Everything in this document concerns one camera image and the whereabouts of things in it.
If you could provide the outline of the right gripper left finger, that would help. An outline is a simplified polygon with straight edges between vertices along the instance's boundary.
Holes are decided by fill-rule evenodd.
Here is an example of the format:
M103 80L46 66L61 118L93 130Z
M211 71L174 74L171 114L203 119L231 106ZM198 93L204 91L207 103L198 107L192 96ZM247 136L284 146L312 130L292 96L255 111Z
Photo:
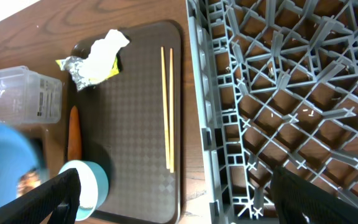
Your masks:
M74 223L80 205L78 171L68 169L0 208L0 223Z

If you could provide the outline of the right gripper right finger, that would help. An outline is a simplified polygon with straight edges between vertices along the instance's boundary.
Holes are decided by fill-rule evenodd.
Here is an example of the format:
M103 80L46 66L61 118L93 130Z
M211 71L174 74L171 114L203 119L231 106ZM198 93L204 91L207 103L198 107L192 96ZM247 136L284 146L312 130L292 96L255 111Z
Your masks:
M334 197L284 167L276 167L270 183L280 223L358 224L358 208Z

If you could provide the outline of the dark blue bowl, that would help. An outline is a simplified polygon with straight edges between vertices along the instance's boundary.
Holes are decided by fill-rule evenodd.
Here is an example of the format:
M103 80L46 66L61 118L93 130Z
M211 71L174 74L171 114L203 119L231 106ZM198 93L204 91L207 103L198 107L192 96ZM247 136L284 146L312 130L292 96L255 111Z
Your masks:
M22 176L45 169L41 148L17 130L0 123L0 207L17 198Z

